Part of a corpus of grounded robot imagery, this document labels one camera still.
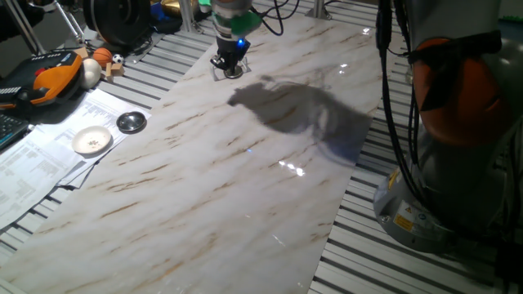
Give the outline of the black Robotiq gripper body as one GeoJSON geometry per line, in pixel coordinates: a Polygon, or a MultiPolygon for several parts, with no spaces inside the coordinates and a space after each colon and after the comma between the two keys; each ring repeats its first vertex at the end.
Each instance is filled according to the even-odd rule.
{"type": "Polygon", "coordinates": [[[217,55],[215,59],[219,62],[226,62],[228,60],[241,61],[249,48],[250,42],[245,38],[234,40],[224,39],[218,36],[217,55]]]}

